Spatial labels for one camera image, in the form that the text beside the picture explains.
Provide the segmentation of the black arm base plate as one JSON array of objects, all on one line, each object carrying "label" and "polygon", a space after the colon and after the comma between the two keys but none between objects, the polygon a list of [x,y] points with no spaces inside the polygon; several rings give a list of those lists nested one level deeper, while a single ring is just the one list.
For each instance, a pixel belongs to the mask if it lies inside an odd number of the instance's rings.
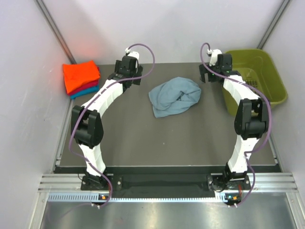
[{"label": "black arm base plate", "polygon": [[191,187],[202,190],[249,190],[249,177],[225,182],[221,174],[127,174],[106,176],[114,191],[132,187]]}]

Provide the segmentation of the grey blue t shirt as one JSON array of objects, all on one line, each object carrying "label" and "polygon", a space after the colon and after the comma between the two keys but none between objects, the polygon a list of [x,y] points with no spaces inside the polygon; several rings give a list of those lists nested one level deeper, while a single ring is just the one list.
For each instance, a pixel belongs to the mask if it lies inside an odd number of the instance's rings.
[{"label": "grey blue t shirt", "polygon": [[153,88],[149,93],[152,110],[156,118],[177,115],[199,102],[201,88],[193,80],[173,78]]}]

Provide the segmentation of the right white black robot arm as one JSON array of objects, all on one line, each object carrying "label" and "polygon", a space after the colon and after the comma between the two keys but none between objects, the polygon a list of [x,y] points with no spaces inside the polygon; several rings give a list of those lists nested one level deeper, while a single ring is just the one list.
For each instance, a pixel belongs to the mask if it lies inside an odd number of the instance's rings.
[{"label": "right white black robot arm", "polygon": [[268,131],[269,114],[266,101],[253,92],[238,71],[232,69],[232,56],[219,49],[207,51],[209,62],[200,65],[200,74],[222,87],[238,105],[234,130],[237,134],[234,151],[221,177],[213,178],[210,187],[217,192],[232,189],[246,181],[248,162],[255,145]]}]

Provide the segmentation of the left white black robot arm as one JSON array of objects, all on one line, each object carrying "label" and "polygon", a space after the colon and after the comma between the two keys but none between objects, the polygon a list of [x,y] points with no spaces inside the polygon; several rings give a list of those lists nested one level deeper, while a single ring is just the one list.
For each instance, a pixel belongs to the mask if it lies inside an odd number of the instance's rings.
[{"label": "left white black robot arm", "polygon": [[71,112],[71,138],[86,158],[86,171],[81,190],[105,190],[109,187],[102,159],[101,141],[104,135],[101,117],[116,98],[132,84],[139,85],[143,67],[139,65],[139,53],[131,52],[117,60],[114,72],[103,87],[86,103],[73,107]]}]

